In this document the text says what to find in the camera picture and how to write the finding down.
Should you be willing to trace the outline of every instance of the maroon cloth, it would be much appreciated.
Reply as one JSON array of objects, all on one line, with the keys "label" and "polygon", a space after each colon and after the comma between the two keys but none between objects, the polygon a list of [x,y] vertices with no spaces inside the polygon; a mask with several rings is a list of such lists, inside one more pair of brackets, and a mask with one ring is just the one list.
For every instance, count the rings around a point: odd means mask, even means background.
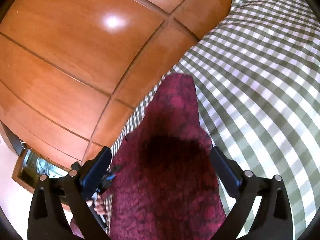
[{"label": "maroon cloth", "polygon": [[145,111],[113,159],[110,238],[210,239],[225,213],[192,77],[168,76]]}]

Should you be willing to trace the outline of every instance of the green and white checkered fabric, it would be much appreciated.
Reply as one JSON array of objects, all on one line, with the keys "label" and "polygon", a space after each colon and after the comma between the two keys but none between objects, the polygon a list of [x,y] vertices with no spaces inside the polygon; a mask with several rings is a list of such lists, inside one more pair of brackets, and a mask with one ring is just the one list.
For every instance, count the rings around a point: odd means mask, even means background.
[{"label": "green and white checkered fabric", "polygon": [[[229,15],[166,74],[193,76],[200,124],[226,157],[256,176],[282,176],[295,238],[320,206],[319,66],[320,24],[304,0],[233,0]],[[130,117],[113,156],[159,84]],[[228,215],[235,200],[223,187],[220,196]]]}]

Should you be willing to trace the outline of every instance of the gingham pattern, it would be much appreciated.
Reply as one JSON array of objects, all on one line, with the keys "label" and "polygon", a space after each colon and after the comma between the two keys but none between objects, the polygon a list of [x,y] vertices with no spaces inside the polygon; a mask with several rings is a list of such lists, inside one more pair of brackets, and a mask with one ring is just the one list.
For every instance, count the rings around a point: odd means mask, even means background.
[{"label": "gingham pattern", "polygon": [[[225,20],[167,73],[193,76],[200,124],[228,158],[257,176],[282,176],[295,238],[320,206],[319,62],[320,24],[304,0],[233,0]],[[159,84],[128,120],[113,156]],[[228,215],[235,200],[223,187],[220,196]],[[111,217],[111,201],[108,210]]]}]

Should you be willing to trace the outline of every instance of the glass pane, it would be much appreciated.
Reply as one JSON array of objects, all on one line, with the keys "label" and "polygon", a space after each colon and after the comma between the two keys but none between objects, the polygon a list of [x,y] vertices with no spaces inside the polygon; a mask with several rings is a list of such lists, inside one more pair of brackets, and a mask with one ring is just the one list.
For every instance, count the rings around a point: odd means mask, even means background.
[{"label": "glass pane", "polygon": [[68,172],[42,159],[32,150],[28,150],[18,177],[34,188],[43,174],[52,179],[64,177]]}]

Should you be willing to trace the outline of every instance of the silver screw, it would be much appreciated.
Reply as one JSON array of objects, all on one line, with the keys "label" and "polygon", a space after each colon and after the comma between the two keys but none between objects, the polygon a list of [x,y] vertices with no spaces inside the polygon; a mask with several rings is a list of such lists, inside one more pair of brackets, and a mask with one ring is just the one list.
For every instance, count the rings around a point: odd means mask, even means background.
[{"label": "silver screw", "polygon": [[244,174],[249,178],[253,176],[253,172],[249,170],[244,171]]},{"label": "silver screw", "polygon": [[74,177],[74,176],[77,175],[77,173],[78,173],[78,172],[77,172],[76,170],[72,170],[72,171],[69,172],[69,176],[70,176],[70,177]]},{"label": "silver screw", "polygon": [[44,181],[46,178],[47,178],[47,175],[45,175],[45,174],[43,174],[43,175],[40,176],[40,180],[41,180],[41,181]]},{"label": "silver screw", "polygon": [[276,176],[275,176],[275,179],[276,179],[276,181],[281,181],[281,180],[282,180],[282,177],[281,177],[280,175],[276,175]]}]

